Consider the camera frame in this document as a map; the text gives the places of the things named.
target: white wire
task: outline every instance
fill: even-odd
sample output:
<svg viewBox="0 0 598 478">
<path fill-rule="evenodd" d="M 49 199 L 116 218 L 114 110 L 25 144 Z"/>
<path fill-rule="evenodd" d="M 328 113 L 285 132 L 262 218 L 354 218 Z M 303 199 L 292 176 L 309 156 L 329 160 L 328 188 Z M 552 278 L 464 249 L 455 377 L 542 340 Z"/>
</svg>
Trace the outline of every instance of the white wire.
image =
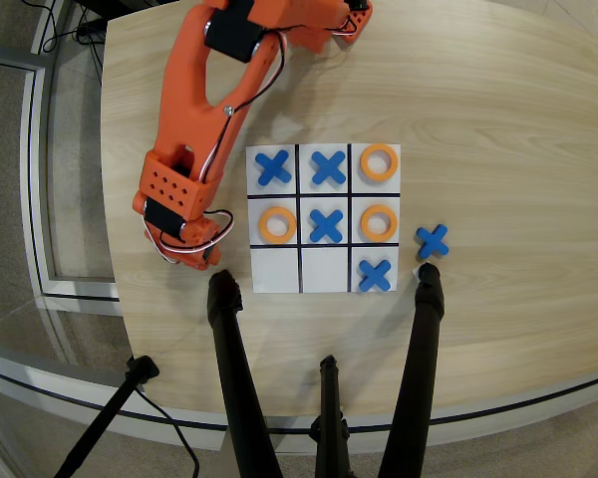
<svg viewBox="0 0 598 478">
<path fill-rule="evenodd" d="M 208 155 L 206 162 L 203 164 L 203 167 L 201 168 L 201 172 L 199 173 L 199 181 L 201 181 L 201 178 L 203 177 L 204 173 L 206 172 L 206 169 L 208 168 L 208 165 L 210 164 L 210 159 L 212 158 L 212 155 L 215 153 L 216 149 L 217 149 L 217 143 L 215 143 L 215 146 L 212 147 L 212 150 L 210 151 L 210 154 Z"/>
<path fill-rule="evenodd" d="M 226 217 L 230 218 L 230 223 L 228 224 L 228 226 L 225 228 L 225 230 L 221 234 L 219 234 L 217 237 L 215 237 L 214 239 L 209 241 L 207 244 L 204 244 L 203 246 L 199 246 L 199 247 L 194 247 L 194 248 L 173 247 L 173 246 L 164 244 L 164 242 L 161 240 L 161 238 L 159 238 L 159 245 L 163 248 L 164 251 L 174 252 L 176 254 L 196 254 L 197 252 L 205 251 L 209 247 L 214 246 L 221 239 L 226 237 L 228 235 L 228 233 L 231 231 L 232 226 L 234 226 L 234 217 L 229 212 L 224 212 L 224 211 L 216 211 L 216 212 L 213 212 L 212 214 L 219 214 L 222 216 L 226 216 Z"/>
<path fill-rule="evenodd" d="M 159 254 L 162 256 L 162 258 L 165 261 L 168 261 L 170 264 L 179 264 L 179 261 L 175 261 L 173 259 L 170 259 L 169 257 L 167 257 L 163 252 L 161 252 L 161 250 L 157 247 L 157 244 L 155 243 L 155 239 L 154 237 L 152 237 L 152 234 L 150 233 L 150 229 L 149 229 L 149 225 L 147 224 L 147 220 L 142 216 L 142 221 L 144 222 L 144 228 L 147 231 L 147 233 L 149 234 L 149 239 L 152 242 L 152 244 L 155 246 L 155 248 L 157 249 L 157 251 L 159 252 Z"/>
<path fill-rule="evenodd" d="M 282 33 L 282 32 L 278 32 L 281 35 L 281 40 L 282 40 L 282 44 L 283 44 L 283 53 L 284 55 L 286 54 L 286 52 L 288 51 L 288 40 L 286 39 L 286 36 Z M 259 89 L 259 92 L 261 92 L 262 90 L 265 90 L 266 88 L 270 87 L 270 84 L 274 81 L 274 78 L 277 76 L 277 72 L 275 72 L 274 75 L 272 75 L 269 79 L 268 82 Z M 201 172 L 199 173 L 199 181 L 201 181 L 201 178 L 204 177 L 204 174 L 206 173 L 206 169 L 208 168 L 208 166 L 210 165 L 210 161 L 212 159 L 212 156 L 215 153 L 215 150 L 217 149 L 217 142 L 215 143 L 215 146 L 212 148 L 212 150 L 210 151 L 210 154 L 208 155 L 208 158 L 206 159 L 206 162 L 203 164 L 203 166 L 201 167 Z"/>
</svg>

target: tic-tac-toe board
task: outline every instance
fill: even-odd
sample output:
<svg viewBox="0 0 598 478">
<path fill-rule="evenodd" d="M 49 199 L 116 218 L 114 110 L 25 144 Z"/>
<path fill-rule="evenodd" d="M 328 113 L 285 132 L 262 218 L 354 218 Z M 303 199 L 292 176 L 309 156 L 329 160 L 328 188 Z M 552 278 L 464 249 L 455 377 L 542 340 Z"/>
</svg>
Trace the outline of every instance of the tic-tac-toe board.
<svg viewBox="0 0 598 478">
<path fill-rule="evenodd" d="M 246 161 L 255 293 L 397 290 L 398 144 L 249 146 Z"/>
</svg>

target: black grid line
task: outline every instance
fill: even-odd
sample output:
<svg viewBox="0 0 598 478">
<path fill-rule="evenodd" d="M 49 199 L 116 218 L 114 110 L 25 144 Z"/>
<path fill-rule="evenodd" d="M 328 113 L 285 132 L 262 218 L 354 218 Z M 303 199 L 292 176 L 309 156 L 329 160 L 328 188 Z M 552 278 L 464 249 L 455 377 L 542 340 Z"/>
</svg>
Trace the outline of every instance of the black grid line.
<svg viewBox="0 0 598 478">
<path fill-rule="evenodd" d="M 299 197 L 401 197 L 399 192 L 335 192 L 325 193 L 299 193 Z M 248 199 L 283 199 L 295 198 L 297 194 L 249 194 Z"/>
<path fill-rule="evenodd" d="M 303 258 L 301 255 L 301 193 L 299 191 L 299 144 L 295 144 L 295 196 L 297 201 L 297 275 L 299 280 L 299 294 L 303 294 Z"/>
<path fill-rule="evenodd" d="M 352 145 L 348 143 L 348 292 L 352 292 Z"/>
<path fill-rule="evenodd" d="M 251 244 L 250 249 L 293 249 L 296 244 Z M 398 242 L 340 242 L 326 244 L 302 244 L 301 249 L 328 249 L 337 247 L 399 247 Z"/>
</svg>

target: blue x piece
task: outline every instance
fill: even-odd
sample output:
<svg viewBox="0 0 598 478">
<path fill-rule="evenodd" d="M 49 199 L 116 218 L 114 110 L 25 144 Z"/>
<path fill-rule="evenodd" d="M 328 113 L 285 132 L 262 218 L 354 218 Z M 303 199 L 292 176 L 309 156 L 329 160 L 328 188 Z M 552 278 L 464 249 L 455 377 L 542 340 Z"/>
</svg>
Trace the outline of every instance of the blue x piece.
<svg viewBox="0 0 598 478">
<path fill-rule="evenodd" d="M 288 151 L 285 149 L 279 151 L 274 159 L 270 159 L 263 152 L 257 154 L 255 156 L 255 161 L 263 166 L 263 172 L 259 176 L 259 184 L 267 186 L 275 177 L 282 182 L 290 182 L 292 175 L 283 168 L 283 163 L 286 162 L 288 156 Z"/>
<path fill-rule="evenodd" d="M 339 170 L 339 165 L 345 158 L 346 154 L 343 151 L 337 151 L 330 159 L 319 151 L 313 153 L 312 160 L 317 163 L 319 170 L 312 176 L 312 182 L 321 184 L 329 177 L 332 177 L 338 184 L 346 182 L 346 175 Z"/>
<path fill-rule="evenodd" d="M 310 213 L 310 219 L 315 221 L 315 224 L 317 225 L 314 231 L 312 231 L 312 234 L 310 234 L 310 240 L 312 242 L 319 242 L 326 234 L 337 244 L 343 240 L 343 236 L 337 229 L 337 224 L 343 219 L 343 212 L 339 209 L 328 217 L 321 214 L 317 209 L 313 209 Z"/>
<path fill-rule="evenodd" d="M 390 290 L 390 282 L 384 277 L 392 269 L 390 262 L 381 261 L 377 267 L 373 267 L 368 261 L 361 261 L 359 269 L 366 275 L 366 278 L 359 284 L 359 289 L 362 292 L 368 292 L 375 285 L 383 292 Z"/>
<path fill-rule="evenodd" d="M 424 245 L 419 251 L 419 255 L 422 259 L 428 259 L 435 252 L 438 252 L 442 256 L 446 256 L 449 253 L 449 247 L 444 244 L 443 238 L 448 234 L 448 228 L 442 224 L 439 224 L 434 232 L 430 232 L 425 227 L 420 227 L 417 231 L 417 235 L 423 240 Z"/>
</svg>

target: tripod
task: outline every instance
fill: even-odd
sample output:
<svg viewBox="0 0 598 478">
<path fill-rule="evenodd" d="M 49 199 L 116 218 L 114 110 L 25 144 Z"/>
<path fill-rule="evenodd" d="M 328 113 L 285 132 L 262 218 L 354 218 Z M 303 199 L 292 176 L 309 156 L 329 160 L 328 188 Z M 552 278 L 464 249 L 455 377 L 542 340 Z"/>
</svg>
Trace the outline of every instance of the tripod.
<svg viewBox="0 0 598 478">
<path fill-rule="evenodd" d="M 410 347 L 379 478 L 419 477 L 423 469 L 445 301 L 435 266 L 424 264 L 419 279 Z M 210 279 L 207 308 L 239 474 L 242 478 L 281 478 L 237 324 L 237 312 L 243 310 L 241 293 L 228 271 Z M 56 478 L 72 476 L 138 384 L 159 375 L 149 357 L 131 359 L 129 367 L 125 382 L 67 455 Z M 321 361 L 321 414 L 310 428 L 310 437 L 317 442 L 317 478 L 355 476 L 348 455 L 350 432 L 339 402 L 339 370 L 332 356 Z M 189 450 L 182 435 L 180 438 Z M 196 475 L 198 463 L 191 450 L 189 453 L 197 465 Z"/>
</svg>

